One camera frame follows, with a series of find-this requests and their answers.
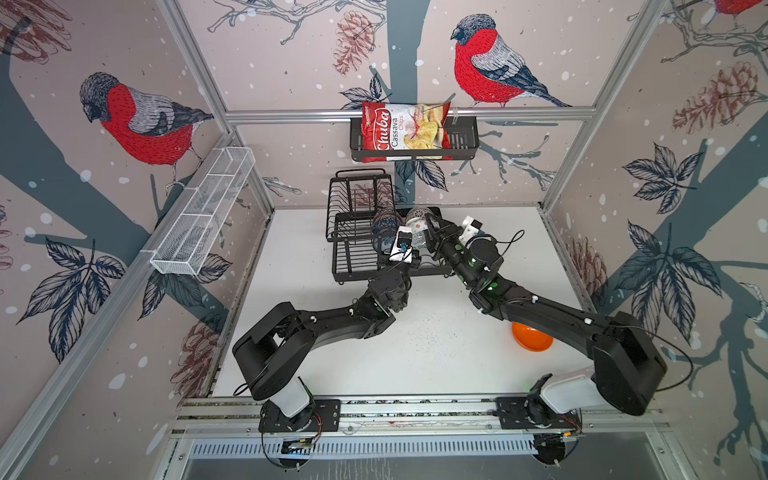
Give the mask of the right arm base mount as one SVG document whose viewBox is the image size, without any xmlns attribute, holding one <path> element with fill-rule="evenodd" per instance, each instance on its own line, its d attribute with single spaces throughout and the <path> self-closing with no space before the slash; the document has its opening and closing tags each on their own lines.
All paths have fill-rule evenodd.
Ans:
<svg viewBox="0 0 768 480">
<path fill-rule="evenodd" d="M 491 414 L 499 419 L 503 430 L 581 430 L 582 427 L 578 411 L 559 414 L 543 401 L 529 400 L 525 396 L 496 398 Z"/>
</svg>

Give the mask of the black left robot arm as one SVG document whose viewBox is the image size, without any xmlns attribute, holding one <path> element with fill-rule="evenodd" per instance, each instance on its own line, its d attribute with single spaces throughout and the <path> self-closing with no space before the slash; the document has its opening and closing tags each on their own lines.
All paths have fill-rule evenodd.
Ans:
<svg viewBox="0 0 768 480">
<path fill-rule="evenodd" d="M 235 393 L 247 390 L 257 401 L 270 399 L 289 384 L 312 350 L 380 335 L 407 306 L 411 287 L 410 268 L 401 265 L 380 272 L 348 306 L 308 311 L 288 301 L 277 304 L 232 347 L 244 379 Z"/>
</svg>

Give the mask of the blue floral ceramic bowl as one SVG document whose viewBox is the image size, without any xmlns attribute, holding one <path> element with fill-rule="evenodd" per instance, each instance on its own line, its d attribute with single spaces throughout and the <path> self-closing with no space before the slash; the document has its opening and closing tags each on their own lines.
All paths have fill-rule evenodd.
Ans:
<svg viewBox="0 0 768 480">
<path fill-rule="evenodd" d="M 395 236 L 392 235 L 377 236 L 373 239 L 373 247 L 375 251 L 385 256 L 391 254 L 394 243 Z"/>
</svg>

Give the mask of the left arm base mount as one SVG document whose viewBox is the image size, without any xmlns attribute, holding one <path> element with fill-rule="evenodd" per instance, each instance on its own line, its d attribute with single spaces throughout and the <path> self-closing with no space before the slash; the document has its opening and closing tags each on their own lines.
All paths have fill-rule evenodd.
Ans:
<svg viewBox="0 0 768 480">
<path fill-rule="evenodd" d="M 341 401 L 339 399 L 312 400 L 293 417 L 282 413 L 271 400 L 260 411 L 260 433 L 336 432 L 339 428 Z"/>
</svg>

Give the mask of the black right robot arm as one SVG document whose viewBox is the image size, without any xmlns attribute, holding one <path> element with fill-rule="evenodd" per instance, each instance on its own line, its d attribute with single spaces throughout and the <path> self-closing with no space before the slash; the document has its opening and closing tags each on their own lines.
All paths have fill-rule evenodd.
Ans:
<svg viewBox="0 0 768 480">
<path fill-rule="evenodd" d="M 433 214 L 426 222 L 430 253 L 451 267 L 481 313 L 531 327 L 592 361 L 592 367 L 565 376 L 541 377 L 531 390 L 535 401 L 558 414 L 605 405 L 627 415 L 645 414 L 667 366 L 635 317 L 594 314 L 538 296 L 500 275 L 503 256 L 494 238 L 471 236 Z"/>
</svg>

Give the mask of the green patterned ceramic bowl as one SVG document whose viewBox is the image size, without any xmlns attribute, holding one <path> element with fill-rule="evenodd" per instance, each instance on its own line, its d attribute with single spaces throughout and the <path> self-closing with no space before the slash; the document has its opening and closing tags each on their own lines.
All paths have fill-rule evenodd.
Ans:
<svg viewBox="0 0 768 480">
<path fill-rule="evenodd" d="M 412 208 L 405 219 L 405 226 L 411 229 L 412 246 L 420 252 L 427 251 L 428 213 L 431 213 L 428 207 Z"/>
</svg>

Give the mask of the blue triangle patterned bowl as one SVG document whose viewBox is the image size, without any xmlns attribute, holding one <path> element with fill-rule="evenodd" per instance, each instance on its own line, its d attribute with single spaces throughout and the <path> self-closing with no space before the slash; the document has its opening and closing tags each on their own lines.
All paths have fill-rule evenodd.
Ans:
<svg viewBox="0 0 768 480">
<path fill-rule="evenodd" d="M 377 236 L 396 236 L 402 225 L 399 214 L 394 209 L 380 209 L 372 220 L 372 234 Z"/>
</svg>

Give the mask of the black wire dish rack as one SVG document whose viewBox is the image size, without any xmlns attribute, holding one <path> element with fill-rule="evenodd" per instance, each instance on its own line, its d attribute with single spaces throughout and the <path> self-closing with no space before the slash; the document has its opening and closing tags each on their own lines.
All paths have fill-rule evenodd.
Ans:
<svg viewBox="0 0 768 480">
<path fill-rule="evenodd" d="M 382 168 L 345 169 L 329 183 L 326 240 L 332 244 L 331 272 L 339 284 L 366 281 L 387 266 L 398 228 L 414 230 L 420 264 L 411 275 L 447 275 L 450 268 L 433 260 L 424 243 L 423 214 L 441 215 L 437 207 L 400 208 L 391 175 Z"/>
</svg>

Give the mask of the orange plastic bowl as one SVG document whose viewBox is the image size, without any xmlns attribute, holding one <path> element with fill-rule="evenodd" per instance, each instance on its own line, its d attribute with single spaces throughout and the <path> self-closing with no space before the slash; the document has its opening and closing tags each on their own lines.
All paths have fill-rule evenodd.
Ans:
<svg viewBox="0 0 768 480">
<path fill-rule="evenodd" d="M 512 325 L 512 332 L 516 342 L 531 352 L 544 352 L 554 343 L 551 336 L 520 323 Z"/>
</svg>

